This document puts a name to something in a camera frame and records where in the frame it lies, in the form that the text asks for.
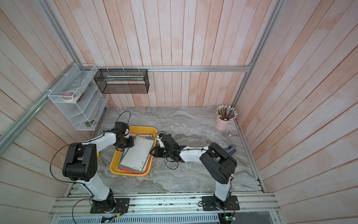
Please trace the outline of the yellow plastic storage tray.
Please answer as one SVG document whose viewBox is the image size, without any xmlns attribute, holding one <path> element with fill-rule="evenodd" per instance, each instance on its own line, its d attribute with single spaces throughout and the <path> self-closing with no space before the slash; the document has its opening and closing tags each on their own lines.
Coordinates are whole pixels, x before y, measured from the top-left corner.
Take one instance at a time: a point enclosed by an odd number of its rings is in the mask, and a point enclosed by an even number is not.
<svg viewBox="0 0 358 224">
<path fill-rule="evenodd" d="M 150 151 L 156 146 L 157 130 L 153 127 L 130 126 L 130 131 L 130 136 L 134 137 L 134 146 L 115 152 L 110 171 L 116 175 L 146 176 L 153 161 Z"/>
</svg>

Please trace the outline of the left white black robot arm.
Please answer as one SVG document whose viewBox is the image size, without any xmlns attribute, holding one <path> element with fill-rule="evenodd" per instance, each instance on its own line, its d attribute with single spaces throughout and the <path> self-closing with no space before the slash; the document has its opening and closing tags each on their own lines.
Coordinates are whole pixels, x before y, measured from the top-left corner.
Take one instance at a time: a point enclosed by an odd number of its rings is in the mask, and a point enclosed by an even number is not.
<svg viewBox="0 0 358 224">
<path fill-rule="evenodd" d="M 128 211 L 129 199 L 116 199 L 113 191 L 107 187 L 97 174 L 97 154 L 108 146 L 117 150 L 134 146 L 130 136 L 130 127 L 124 122 L 116 122 L 114 128 L 89 141 L 72 143 L 62 168 L 63 176 L 76 184 L 81 184 L 92 196 L 91 214 L 118 213 Z"/>
</svg>

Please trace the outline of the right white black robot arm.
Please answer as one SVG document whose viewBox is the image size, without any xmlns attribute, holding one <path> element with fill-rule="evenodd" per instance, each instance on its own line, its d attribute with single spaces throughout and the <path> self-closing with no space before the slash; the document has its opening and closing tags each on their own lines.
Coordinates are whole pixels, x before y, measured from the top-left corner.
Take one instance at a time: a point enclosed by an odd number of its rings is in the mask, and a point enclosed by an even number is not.
<svg viewBox="0 0 358 224">
<path fill-rule="evenodd" d="M 164 158 L 165 162 L 201 163 L 215 180 L 215 192 L 212 196 L 203 196 L 198 206 L 204 211 L 233 211 L 240 209 L 236 196 L 232 195 L 233 174 L 237 161 L 217 143 L 206 147 L 180 146 L 170 134 L 156 134 L 159 146 L 155 146 L 150 155 Z"/>
</svg>

